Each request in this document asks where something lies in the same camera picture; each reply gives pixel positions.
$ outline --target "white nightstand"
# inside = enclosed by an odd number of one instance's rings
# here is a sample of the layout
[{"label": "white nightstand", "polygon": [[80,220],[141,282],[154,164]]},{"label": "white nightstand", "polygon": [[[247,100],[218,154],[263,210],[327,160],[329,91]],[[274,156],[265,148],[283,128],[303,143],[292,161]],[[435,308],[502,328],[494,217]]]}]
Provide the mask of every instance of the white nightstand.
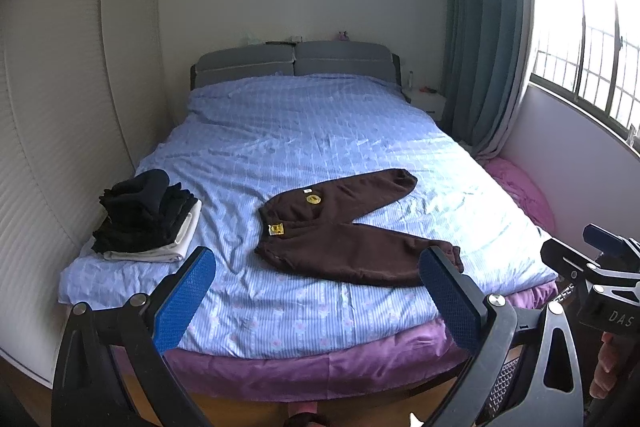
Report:
[{"label": "white nightstand", "polygon": [[447,101],[444,96],[437,92],[420,92],[418,87],[414,89],[403,89],[402,92],[410,100],[411,105],[423,110],[433,121],[438,123],[442,119],[444,103]]}]

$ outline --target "teal curtain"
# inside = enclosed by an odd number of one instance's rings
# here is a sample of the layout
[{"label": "teal curtain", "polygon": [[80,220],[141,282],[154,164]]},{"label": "teal curtain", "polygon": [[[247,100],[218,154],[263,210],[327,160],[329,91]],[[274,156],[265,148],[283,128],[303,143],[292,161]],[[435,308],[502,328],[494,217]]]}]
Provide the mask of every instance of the teal curtain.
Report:
[{"label": "teal curtain", "polygon": [[449,0],[441,127],[475,155],[497,154],[526,87],[532,0]]}]

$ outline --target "bed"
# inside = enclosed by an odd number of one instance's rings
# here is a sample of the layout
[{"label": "bed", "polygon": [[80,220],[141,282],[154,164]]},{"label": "bed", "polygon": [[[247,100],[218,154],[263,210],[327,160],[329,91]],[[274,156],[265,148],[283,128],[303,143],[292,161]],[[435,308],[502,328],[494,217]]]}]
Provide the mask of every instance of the bed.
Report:
[{"label": "bed", "polygon": [[[189,390],[268,401],[356,396],[464,360],[424,288],[307,279],[260,260],[257,209],[291,188],[406,168],[415,190],[358,222],[460,245],[465,273],[485,293],[526,307],[555,295],[556,274],[540,261],[546,233],[406,103],[384,46],[248,46],[204,55],[191,71],[189,116],[138,167],[166,170],[202,200],[191,248],[216,254],[216,280],[167,355]],[[59,300],[121,306],[177,267],[105,261],[89,242],[62,272]]]}]

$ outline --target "sweatpants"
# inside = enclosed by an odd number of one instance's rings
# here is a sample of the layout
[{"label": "sweatpants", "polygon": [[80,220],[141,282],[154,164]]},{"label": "sweatpants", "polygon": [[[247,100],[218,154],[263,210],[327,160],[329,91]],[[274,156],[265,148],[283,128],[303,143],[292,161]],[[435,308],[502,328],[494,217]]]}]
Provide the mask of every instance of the sweatpants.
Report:
[{"label": "sweatpants", "polygon": [[295,188],[260,207],[263,233],[255,253],[285,273],[354,284],[421,286],[418,256],[439,247],[462,272],[460,247],[448,241],[352,223],[400,200],[417,179],[386,169]]}]

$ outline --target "wooden floor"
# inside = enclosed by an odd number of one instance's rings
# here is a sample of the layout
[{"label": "wooden floor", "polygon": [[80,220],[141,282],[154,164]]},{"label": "wooden floor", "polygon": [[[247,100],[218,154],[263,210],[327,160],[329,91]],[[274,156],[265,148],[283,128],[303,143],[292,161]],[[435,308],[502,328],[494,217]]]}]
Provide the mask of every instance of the wooden floor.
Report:
[{"label": "wooden floor", "polygon": [[[39,425],[49,427],[51,391],[2,359],[0,376]],[[159,424],[137,380],[129,377],[126,382],[140,415]],[[452,384],[453,380],[450,380],[426,393],[378,407],[375,403],[379,403],[379,400],[375,397],[323,402],[320,411],[331,418],[334,427],[405,427],[409,425],[411,412],[425,420]],[[240,402],[197,394],[193,395],[193,399],[215,427],[282,427],[287,417],[286,406],[279,403]]]}]

